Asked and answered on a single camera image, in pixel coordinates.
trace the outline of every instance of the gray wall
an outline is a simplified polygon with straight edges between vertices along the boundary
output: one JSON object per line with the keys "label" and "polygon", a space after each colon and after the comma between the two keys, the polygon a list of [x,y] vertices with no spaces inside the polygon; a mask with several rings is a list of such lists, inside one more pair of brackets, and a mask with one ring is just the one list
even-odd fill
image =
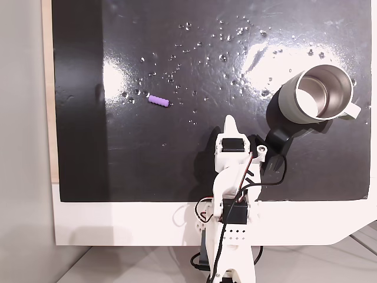
{"label": "gray wall", "polygon": [[55,246],[40,0],[0,1],[0,282],[57,282],[86,247]]}

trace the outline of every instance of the wooden edge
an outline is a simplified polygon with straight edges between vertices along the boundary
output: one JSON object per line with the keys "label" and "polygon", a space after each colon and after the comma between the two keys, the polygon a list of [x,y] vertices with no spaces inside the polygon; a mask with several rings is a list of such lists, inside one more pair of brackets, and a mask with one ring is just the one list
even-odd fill
{"label": "wooden edge", "polygon": [[52,42],[52,5],[51,0],[41,1],[49,165],[51,183],[59,183],[57,124],[55,114],[54,46]]}

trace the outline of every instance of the water droplet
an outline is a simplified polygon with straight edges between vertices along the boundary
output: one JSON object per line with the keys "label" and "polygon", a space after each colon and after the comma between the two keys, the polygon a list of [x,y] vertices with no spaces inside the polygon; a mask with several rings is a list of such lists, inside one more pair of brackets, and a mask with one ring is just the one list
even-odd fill
{"label": "water droplet", "polygon": [[262,91],[262,96],[263,97],[266,97],[266,96],[268,96],[270,94],[270,91],[269,90],[263,90]]}
{"label": "water droplet", "polygon": [[220,55],[219,59],[220,59],[221,62],[226,62],[226,56],[224,54]]}

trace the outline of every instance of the white frame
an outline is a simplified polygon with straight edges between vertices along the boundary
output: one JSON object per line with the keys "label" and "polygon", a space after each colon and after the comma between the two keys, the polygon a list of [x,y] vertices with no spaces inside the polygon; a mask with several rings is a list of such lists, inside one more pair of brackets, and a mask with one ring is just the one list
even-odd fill
{"label": "white frame", "polygon": [[[372,46],[376,46],[377,1],[372,1]],[[372,71],[377,70],[372,53]],[[376,84],[372,80],[372,93]],[[372,109],[372,125],[377,112]],[[260,221],[252,245],[330,245],[377,220],[377,128],[371,136],[371,184],[368,199],[340,202],[259,202]],[[195,203],[64,203],[52,184],[57,245],[180,246],[200,245]]]}

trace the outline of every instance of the floor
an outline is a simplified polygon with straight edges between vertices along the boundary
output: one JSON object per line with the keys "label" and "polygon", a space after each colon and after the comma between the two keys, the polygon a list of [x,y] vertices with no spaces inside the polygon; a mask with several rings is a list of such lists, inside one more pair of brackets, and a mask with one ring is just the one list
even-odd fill
{"label": "floor", "polygon": [[[253,248],[257,254],[259,248]],[[197,247],[93,247],[58,283],[205,283],[190,257]],[[350,237],[331,246],[267,247],[258,283],[375,283],[377,256]]]}

